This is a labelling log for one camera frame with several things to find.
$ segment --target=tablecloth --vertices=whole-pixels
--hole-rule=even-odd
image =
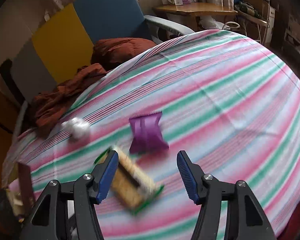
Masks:
[[[105,239],[190,239],[200,206],[178,172],[180,150],[221,181],[245,180],[276,235],[283,230],[300,199],[300,80],[268,49],[228,31],[178,37],[113,70],[76,100],[46,140],[26,133],[11,146],[2,183],[16,160],[31,167],[36,197],[51,179],[75,180],[110,145],[129,152],[129,117],[152,111],[162,111],[170,148],[132,158],[165,190],[137,216],[110,192],[96,206]],[[87,138],[73,140],[61,128],[74,116],[91,124]]]

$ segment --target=chair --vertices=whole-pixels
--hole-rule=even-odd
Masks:
[[[96,41],[137,37],[160,43],[159,28],[177,36],[194,32],[175,22],[144,16],[137,0],[75,0],[23,46],[12,61],[11,78],[2,77],[8,87],[14,87],[14,82],[25,104],[30,103],[38,93],[52,90],[73,78],[79,67],[89,65]]]

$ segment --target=clothing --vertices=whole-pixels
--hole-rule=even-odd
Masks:
[[[42,92],[30,104],[31,121],[39,128],[38,134],[46,137],[59,118],[90,85],[106,75],[100,64],[83,66],[73,79],[59,84],[52,92]]]
[[[100,40],[93,47],[91,64],[99,63],[109,71],[154,46],[153,41],[142,38]]]

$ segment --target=blue cushion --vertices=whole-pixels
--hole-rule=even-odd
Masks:
[[[73,5],[93,43],[127,37],[151,40],[137,0],[75,0]]]

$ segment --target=silver screw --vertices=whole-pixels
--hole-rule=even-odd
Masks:
[[[91,178],[92,178],[92,175],[90,173],[86,173],[83,175],[83,179],[85,179],[85,180],[89,180]]]
[[[212,180],[212,179],[213,179],[213,176],[212,176],[211,174],[209,174],[209,173],[204,174],[203,177],[204,177],[206,180]]]
[[[243,180],[239,180],[238,185],[239,185],[239,187],[245,187],[247,185],[247,183]]]
[[[55,185],[57,185],[57,184],[58,184],[58,181],[55,180],[55,179],[53,179],[53,180],[51,180],[51,181],[49,182],[49,186],[55,186]]]

